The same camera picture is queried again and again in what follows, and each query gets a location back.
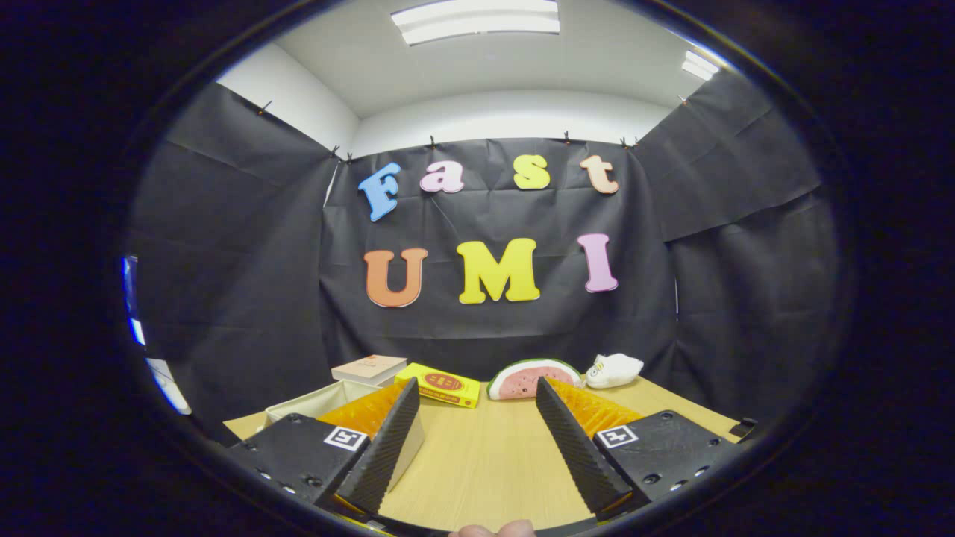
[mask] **ceiling light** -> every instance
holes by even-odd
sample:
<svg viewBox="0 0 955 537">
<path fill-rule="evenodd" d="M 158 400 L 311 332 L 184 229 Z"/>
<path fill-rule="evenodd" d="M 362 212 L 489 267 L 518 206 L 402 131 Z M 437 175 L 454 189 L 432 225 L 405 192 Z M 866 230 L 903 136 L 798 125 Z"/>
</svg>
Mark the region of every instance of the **ceiling light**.
<svg viewBox="0 0 955 537">
<path fill-rule="evenodd" d="M 716 73 L 719 71 L 719 68 L 710 63 L 708 60 L 704 59 L 700 54 L 696 54 L 693 51 L 687 51 L 687 61 L 690 63 L 695 63 L 696 65 L 702 67 L 703 69 L 709 71 L 710 73 Z"/>
<path fill-rule="evenodd" d="M 689 63 L 688 61 L 683 62 L 683 70 L 687 73 L 697 75 L 704 80 L 709 80 L 713 78 L 713 73 L 710 73 L 706 69 L 696 65 L 695 63 Z"/>
<path fill-rule="evenodd" d="M 559 33 L 553 0 L 446 0 L 392 13 L 409 45 L 487 32 Z"/>
<path fill-rule="evenodd" d="M 683 62 L 683 70 L 704 80 L 709 80 L 714 73 L 719 71 L 719 67 L 710 63 L 703 56 L 687 51 L 687 61 Z"/>
</svg>

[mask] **white ceiling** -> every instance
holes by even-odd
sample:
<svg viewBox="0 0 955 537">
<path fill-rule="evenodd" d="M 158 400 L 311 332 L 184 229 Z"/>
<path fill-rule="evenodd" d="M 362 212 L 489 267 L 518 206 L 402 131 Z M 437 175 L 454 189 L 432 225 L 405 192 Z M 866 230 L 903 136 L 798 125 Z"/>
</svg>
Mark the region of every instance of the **white ceiling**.
<svg viewBox="0 0 955 537">
<path fill-rule="evenodd" d="M 409 47 L 391 13 L 429 0 L 351 0 L 277 42 L 360 118 L 495 90 L 569 90 L 667 108 L 702 80 L 683 71 L 692 46 L 612 0 L 559 0 L 561 34 L 466 35 Z"/>
</svg>

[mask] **finger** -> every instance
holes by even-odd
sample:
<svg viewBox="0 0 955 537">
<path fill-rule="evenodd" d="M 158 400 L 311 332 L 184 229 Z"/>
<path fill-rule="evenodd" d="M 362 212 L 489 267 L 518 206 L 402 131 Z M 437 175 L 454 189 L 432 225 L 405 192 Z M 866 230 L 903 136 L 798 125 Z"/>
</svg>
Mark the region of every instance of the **finger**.
<svg viewBox="0 0 955 537">
<path fill-rule="evenodd" d="M 498 537 L 534 537 L 534 527 L 529 520 L 516 520 L 501 526 Z"/>
<path fill-rule="evenodd" d="M 459 537 L 494 537 L 494 532 L 484 526 L 470 525 L 457 531 Z"/>
</svg>

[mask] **black fabric curtain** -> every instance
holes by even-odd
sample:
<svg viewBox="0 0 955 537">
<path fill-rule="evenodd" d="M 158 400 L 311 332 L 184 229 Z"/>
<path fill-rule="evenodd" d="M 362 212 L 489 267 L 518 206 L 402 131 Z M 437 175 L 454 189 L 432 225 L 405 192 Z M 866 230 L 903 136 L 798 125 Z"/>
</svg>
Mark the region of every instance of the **black fabric curtain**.
<svg viewBox="0 0 955 537">
<path fill-rule="evenodd" d="M 636 147 L 678 289 L 672 349 L 644 376 L 734 418 L 773 419 L 827 372 L 850 245 L 807 145 L 727 71 Z"/>
<path fill-rule="evenodd" d="M 148 354 L 226 443 L 222 421 L 331 382 L 317 267 L 338 159 L 258 110 L 203 91 L 145 171 L 129 239 Z"/>
<path fill-rule="evenodd" d="M 514 160 L 545 158 L 550 184 L 520 190 Z M 620 189 L 598 192 L 580 162 L 610 162 Z M 427 192 L 419 181 L 436 161 L 457 161 L 463 188 Z M 395 162 L 401 171 L 397 207 L 377 222 L 358 184 Z M 371 155 L 339 169 L 323 213 L 321 289 L 326 353 L 335 360 L 394 354 L 460 375 L 490 380 L 506 364 L 534 357 L 562 359 L 577 368 L 597 353 L 625 352 L 658 359 L 675 328 L 673 274 L 653 213 L 644 172 L 621 145 L 560 140 L 470 140 Z M 587 263 L 577 237 L 604 233 L 619 287 L 590 293 Z M 464 264 L 459 244 L 483 242 L 499 260 L 512 239 L 533 239 L 532 302 L 461 304 Z M 365 252 L 386 249 L 392 290 L 405 285 L 400 252 L 423 247 L 419 297 L 405 308 L 381 308 L 365 291 Z"/>
<path fill-rule="evenodd" d="M 525 358 L 585 369 L 625 353 L 670 390 L 756 419 L 830 366 L 848 307 L 837 212 L 798 135 L 736 75 L 715 75 L 632 148 L 469 140 L 340 162 L 257 113 L 219 85 L 199 96 L 146 171 L 130 235 L 149 353 L 216 440 L 234 441 L 223 420 L 367 354 L 487 380 Z M 546 160 L 547 187 L 519 189 L 521 155 Z M 593 155 L 616 193 L 581 168 Z M 437 161 L 462 165 L 461 190 L 420 187 Z M 358 184 L 392 162 L 397 206 L 373 222 Z M 615 290 L 584 289 L 588 233 L 609 237 Z M 461 304 L 457 246 L 481 241 L 499 260 L 517 238 L 537 244 L 541 297 Z M 394 254 L 388 283 L 401 290 L 413 247 L 428 250 L 417 299 L 373 303 L 365 253 Z"/>
</svg>

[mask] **yellow letter m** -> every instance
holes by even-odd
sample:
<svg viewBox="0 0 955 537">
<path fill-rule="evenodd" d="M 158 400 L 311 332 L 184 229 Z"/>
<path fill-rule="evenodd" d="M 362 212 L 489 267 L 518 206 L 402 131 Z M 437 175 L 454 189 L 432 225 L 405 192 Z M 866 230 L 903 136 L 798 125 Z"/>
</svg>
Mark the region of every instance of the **yellow letter m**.
<svg viewBox="0 0 955 537">
<path fill-rule="evenodd" d="M 511 302 L 537 300 L 541 291 L 534 287 L 534 260 L 531 254 L 537 247 L 532 239 L 514 239 L 504 249 L 498 263 L 491 250 L 481 241 L 461 243 L 457 253 L 464 258 L 464 292 L 460 295 L 461 304 L 480 304 L 485 295 L 480 283 L 497 302 L 504 292 L 504 285 L 511 281 L 507 290 L 507 299 Z"/>
</svg>

